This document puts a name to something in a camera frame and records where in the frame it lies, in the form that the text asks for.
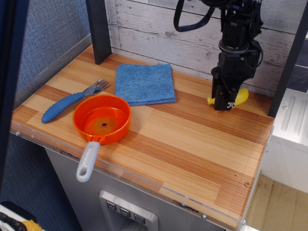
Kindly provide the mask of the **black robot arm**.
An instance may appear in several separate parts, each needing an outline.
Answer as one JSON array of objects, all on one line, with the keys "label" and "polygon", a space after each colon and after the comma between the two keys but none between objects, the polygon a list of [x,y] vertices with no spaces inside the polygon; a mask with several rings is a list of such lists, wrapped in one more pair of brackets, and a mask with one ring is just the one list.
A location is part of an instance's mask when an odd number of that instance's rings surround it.
[{"label": "black robot arm", "polygon": [[263,60],[263,50],[255,37],[261,33],[259,0],[205,0],[212,12],[221,10],[222,39],[218,65],[211,74],[214,109],[229,111],[236,105],[240,87],[254,77]]}]

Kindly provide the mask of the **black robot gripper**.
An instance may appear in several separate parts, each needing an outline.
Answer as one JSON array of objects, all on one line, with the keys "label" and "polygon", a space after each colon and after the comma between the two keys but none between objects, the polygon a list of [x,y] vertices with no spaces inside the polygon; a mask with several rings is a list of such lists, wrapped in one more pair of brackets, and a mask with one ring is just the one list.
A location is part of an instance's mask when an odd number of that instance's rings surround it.
[{"label": "black robot gripper", "polygon": [[212,69],[212,98],[215,110],[229,111],[235,107],[235,98],[243,82],[253,78],[262,63],[263,50],[256,40],[236,48],[223,41],[218,46],[221,53],[217,67]]}]

